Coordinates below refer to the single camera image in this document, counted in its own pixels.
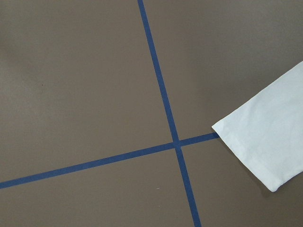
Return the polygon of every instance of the floor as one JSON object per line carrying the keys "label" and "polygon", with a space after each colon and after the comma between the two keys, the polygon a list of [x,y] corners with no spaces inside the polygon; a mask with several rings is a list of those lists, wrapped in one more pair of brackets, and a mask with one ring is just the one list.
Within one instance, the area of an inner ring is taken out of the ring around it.
{"label": "floor", "polygon": [[0,226],[301,227],[211,126],[303,60],[296,0],[0,3]]}

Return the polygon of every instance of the shirt sleeve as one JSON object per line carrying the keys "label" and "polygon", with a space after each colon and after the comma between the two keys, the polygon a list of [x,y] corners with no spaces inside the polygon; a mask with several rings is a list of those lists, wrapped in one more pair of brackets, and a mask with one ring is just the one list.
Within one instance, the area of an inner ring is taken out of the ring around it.
{"label": "shirt sleeve", "polygon": [[303,62],[212,128],[275,192],[303,171]]}

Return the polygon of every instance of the white fabric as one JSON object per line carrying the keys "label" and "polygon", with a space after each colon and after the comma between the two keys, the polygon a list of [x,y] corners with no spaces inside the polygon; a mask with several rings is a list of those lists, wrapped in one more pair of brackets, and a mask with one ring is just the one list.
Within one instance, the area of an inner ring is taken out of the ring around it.
{"label": "white fabric", "polygon": [[303,171],[303,62],[213,129],[272,192]]}

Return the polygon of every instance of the blue tape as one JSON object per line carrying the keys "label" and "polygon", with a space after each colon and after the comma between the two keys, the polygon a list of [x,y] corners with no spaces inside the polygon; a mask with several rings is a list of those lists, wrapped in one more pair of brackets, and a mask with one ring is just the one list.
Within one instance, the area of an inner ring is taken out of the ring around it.
{"label": "blue tape", "polygon": [[213,133],[209,133],[206,135],[196,136],[196,137],[192,137],[189,139],[181,140],[180,146],[186,146],[186,145],[190,145],[190,144],[194,144],[194,143],[200,143],[200,142],[204,142],[207,140],[213,140],[213,139],[217,139],[217,138],[219,138],[219,135],[216,132],[213,132]]}
{"label": "blue tape", "polygon": [[145,34],[146,34],[146,38],[147,38],[147,42],[148,42],[148,46],[149,46],[149,49],[150,49],[150,52],[151,52],[151,59],[152,59],[152,63],[153,63],[154,68],[155,68],[155,72],[156,72],[156,76],[157,76],[157,80],[158,80],[158,84],[159,84],[159,88],[160,88],[160,92],[161,92],[161,96],[162,96],[162,100],[163,100],[163,104],[164,104],[164,108],[165,108],[166,117],[167,117],[167,120],[168,120],[168,123],[169,123],[170,133],[171,133],[171,136],[172,136],[173,144],[175,146],[175,151],[176,151],[176,155],[177,155],[177,158],[178,158],[178,163],[179,163],[179,167],[180,167],[180,171],[181,171],[183,184],[184,184],[184,187],[185,187],[185,191],[186,191],[187,200],[188,200],[188,203],[189,203],[191,215],[192,215],[195,227],[201,227],[201,221],[200,221],[200,218],[199,218],[199,213],[198,213],[198,210],[197,210],[197,207],[196,207],[196,202],[195,202],[193,190],[192,190],[192,187],[191,187],[191,184],[190,184],[190,180],[189,180],[185,160],[184,160],[182,149],[181,149],[181,144],[180,144],[178,133],[177,133],[176,124],[175,124],[175,121],[174,121],[174,118],[173,118],[173,115],[172,115],[172,111],[171,111],[171,107],[170,107],[170,104],[169,104],[169,99],[168,99],[168,96],[167,96],[167,92],[166,92],[162,72],[161,72],[161,69],[160,69],[160,65],[159,65],[159,61],[158,61],[158,57],[157,57],[157,53],[156,53],[156,48],[155,48],[155,45],[153,43],[152,33],[151,33],[151,29],[150,29],[150,26],[149,26],[149,23],[148,23],[148,19],[147,19],[147,15],[146,15],[146,12],[145,12],[143,0],[138,0],[138,5],[139,5],[140,13],[141,13],[141,18],[142,18],[142,22],[143,22],[143,26],[144,26],[144,30],[145,30]]}
{"label": "blue tape", "polygon": [[116,156],[107,157],[107,158],[103,158],[103,159],[99,159],[99,160],[95,160],[95,161],[91,161],[91,162],[86,162],[86,163],[78,164],[75,166],[69,166],[69,167],[65,167],[65,168],[61,168],[61,169],[55,169],[55,170],[48,171],[45,173],[21,177],[18,179],[1,182],[0,189],[16,186],[19,184],[29,183],[29,182],[33,182],[33,181],[39,181],[39,180],[43,180],[46,178],[59,176],[59,175],[63,175],[63,174],[69,174],[72,172],[77,172],[77,171],[84,170],[84,169],[90,169],[90,168],[94,168],[97,166],[103,166],[106,164],[123,161],[123,160],[131,159],[131,158],[139,157],[139,156],[143,156],[143,155],[149,155],[149,154],[153,154],[153,153],[157,153],[160,151],[173,149],[173,148],[174,148],[173,143],[167,143],[167,144],[162,144],[162,145],[151,147],[151,148],[145,148],[145,149],[136,150],[136,151],[132,151],[132,152],[121,154],[121,155],[116,155]]}
{"label": "blue tape", "polygon": [[144,5],[143,5],[143,1],[138,0],[138,4],[139,4],[139,9],[140,9],[141,17],[142,17],[142,22],[143,22],[143,26],[144,26],[144,30],[145,30],[145,34],[146,34],[146,38],[147,38],[147,43],[148,43],[148,46],[149,46],[149,49],[150,49],[150,52],[151,52],[152,63],[153,63],[153,66],[154,66],[154,69],[155,69],[155,72],[156,72],[156,76],[157,76],[157,80],[158,80],[158,84],[159,84],[159,88],[160,88],[160,93],[161,93],[161,97],[162,97],[164,108],[165,108],[165,113],[166,113],[166,116],[167,116],[167,120],[169,122],[169,129],[170,129],[170,132],[171,132],[172,140],[174,142],[179,141],[175,121],[174,121],[174,118],[172,116],[172,111],[171,111],[171,107],[170,107],[170,104],[169,104],[169,98],[167,96],[164,80],[163,80],[163,77],[162,77],[161,68],[160,68],[160,65],[159,65],[155,45],[153,43],[152,33],[151,33],[150,26],[148,24],[148,20],[147,20],[145,8],[144,8]]}

